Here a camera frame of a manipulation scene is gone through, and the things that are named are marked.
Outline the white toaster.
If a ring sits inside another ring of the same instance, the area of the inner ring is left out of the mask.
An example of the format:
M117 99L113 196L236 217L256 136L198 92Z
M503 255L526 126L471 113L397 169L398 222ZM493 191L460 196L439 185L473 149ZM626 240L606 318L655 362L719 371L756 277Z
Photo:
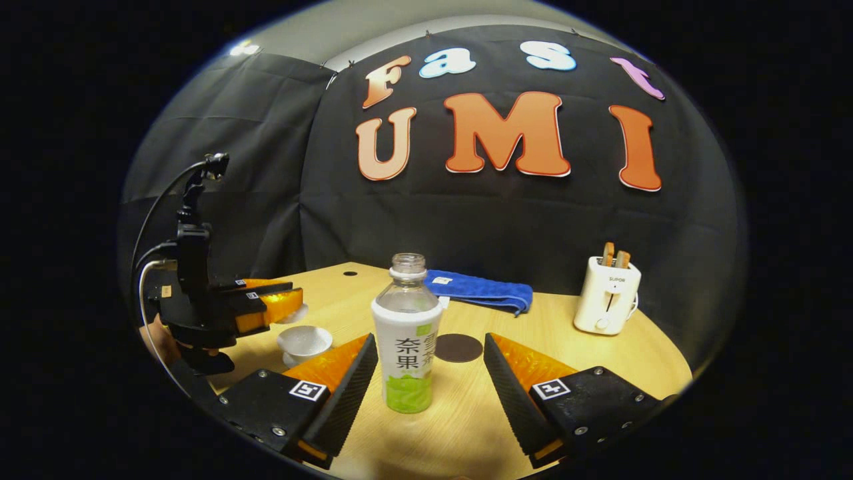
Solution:
M642 273L633 264L605 267L600 260L588 258L573 325L597 335L618 335L638 307Z

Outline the clear water bottle white label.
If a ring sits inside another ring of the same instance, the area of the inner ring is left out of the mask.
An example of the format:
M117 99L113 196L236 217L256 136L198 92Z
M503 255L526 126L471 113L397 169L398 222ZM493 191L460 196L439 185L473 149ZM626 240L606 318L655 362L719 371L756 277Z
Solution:
M423 255L394 255L388 273L391 282L371 303L382 398L394 412L420 413L432 403L432 366L444 307L425 285Z

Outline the white teacup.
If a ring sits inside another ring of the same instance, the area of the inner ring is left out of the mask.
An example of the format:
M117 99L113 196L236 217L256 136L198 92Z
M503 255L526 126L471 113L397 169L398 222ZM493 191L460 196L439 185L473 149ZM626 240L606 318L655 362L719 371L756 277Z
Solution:
M318 357L332 349L333 337L326 329L319 326L293 326L281 331L277 337L277 345L281 353Z

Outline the dark brown round coaster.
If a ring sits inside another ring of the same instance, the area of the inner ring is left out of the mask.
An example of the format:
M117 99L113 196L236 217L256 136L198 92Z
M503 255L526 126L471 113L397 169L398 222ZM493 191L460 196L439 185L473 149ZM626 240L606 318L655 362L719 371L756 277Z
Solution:
M472 335L447 333L436 338L435 356L441 361L467 363L482 355L482 343Z

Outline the blue folded towel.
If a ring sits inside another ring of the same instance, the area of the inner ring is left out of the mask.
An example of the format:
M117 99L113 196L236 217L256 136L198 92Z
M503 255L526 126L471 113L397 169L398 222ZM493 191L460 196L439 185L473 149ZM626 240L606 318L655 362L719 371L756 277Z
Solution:
M508 308L514 316L526 313L533 301L533 289L523 283L493 281L431 269L427 271L425 285L436 297L448 297L475 305Z

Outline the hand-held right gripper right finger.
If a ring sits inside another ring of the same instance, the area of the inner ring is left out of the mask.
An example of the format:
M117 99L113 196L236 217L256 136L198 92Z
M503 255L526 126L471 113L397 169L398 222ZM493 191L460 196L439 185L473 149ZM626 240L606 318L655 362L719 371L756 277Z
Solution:
M667 406L605 367L576 370L496 333L485 335L484 364L534 468L593 455Z

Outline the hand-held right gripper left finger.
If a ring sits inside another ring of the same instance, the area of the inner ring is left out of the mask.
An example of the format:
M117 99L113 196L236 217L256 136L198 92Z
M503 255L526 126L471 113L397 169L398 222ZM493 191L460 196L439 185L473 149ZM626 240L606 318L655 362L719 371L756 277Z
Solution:
M217 416L280 455L328 470L377 362L368 333L285 373L259 369L217 396Z

